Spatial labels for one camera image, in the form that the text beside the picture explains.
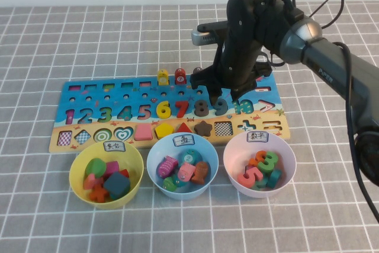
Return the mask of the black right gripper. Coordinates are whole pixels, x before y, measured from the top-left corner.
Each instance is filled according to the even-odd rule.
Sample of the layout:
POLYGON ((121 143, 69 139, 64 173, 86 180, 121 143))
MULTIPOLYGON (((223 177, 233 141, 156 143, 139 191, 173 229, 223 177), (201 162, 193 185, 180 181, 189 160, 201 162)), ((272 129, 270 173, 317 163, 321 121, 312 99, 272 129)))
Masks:
POLYGON ((200 24, 191 33, 195 46, 216 44, 213 64, 190 76, 193 88, 205 86, 211 104, 229 89, 233 101, 269 76, 268 63, 259 63, 261 49, 278 54, 281 41, 294 23, 292 0, 228 0, 225 21, 200 24))

